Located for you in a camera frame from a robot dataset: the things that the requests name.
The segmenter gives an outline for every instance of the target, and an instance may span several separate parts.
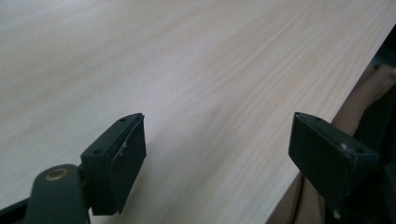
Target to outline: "light wood surface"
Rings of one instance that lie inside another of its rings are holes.
[[[1,1],[0,208],[142,112],[129,201],[93,223],[264,223],[293,112],[331,120],[395,22],[394,0]]]

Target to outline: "metal rivet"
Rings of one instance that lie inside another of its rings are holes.
[[[67,169],[58,168],[58,169],[52,170],[49,173],[47,173],[46,180],[54,181],[54,180],[62,179],[65,176],[67,176],[68,173],[69,173],[69,171]]]

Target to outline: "screw hole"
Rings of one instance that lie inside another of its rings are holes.
[[[61,178],[64,178],[65,176],[67,176],[67,173],[69,173],[67,169],[58,168],[58,169],[52,170],[49,173],[47,173],[46,180],[47,181],[58,180],[58,179],[61,179]]]
[[[100,154],[102,154],[102,153],[103,153],[103,150],[102,150],[102,149],[96,149],[96,150],[93,152],[94,155],[100,155]]]

